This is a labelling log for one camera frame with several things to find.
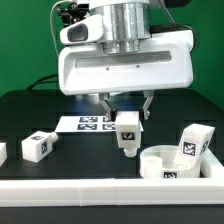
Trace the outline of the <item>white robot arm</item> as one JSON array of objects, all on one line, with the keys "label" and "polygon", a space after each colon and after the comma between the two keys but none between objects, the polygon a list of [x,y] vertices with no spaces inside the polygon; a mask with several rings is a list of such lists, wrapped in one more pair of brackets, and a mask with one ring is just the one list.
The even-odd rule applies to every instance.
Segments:
[{"label": "white robot arm", "polygon": [[117,111],[113,92],[142,91],[140,115],[147,118],[153,92],[181,88],[193,81],[194,32],[174,21],[151,25],[150,10],[162,0],[89,0],[90,15],[60,32],[65,48],[58,58],[61,91],[97,94],[110,120]]}]

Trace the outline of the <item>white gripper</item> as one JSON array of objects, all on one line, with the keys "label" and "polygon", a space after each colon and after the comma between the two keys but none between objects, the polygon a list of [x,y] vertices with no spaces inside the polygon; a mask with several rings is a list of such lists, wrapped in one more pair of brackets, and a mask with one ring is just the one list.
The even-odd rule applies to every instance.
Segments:
[{"label": "white gripper", "polygon": [[124,25],[134,33],[126,41],[107,42],[106,24],[92,15],[60,32],[65,48],[58,58],[59,86],[66,95],[99,94],[109,121],[117,110],[109,102],[113,92],[144,91],[144,119],[158,89],[181,88],[193,81],[190,30],[147,33],[144,38],[132,21]]}]

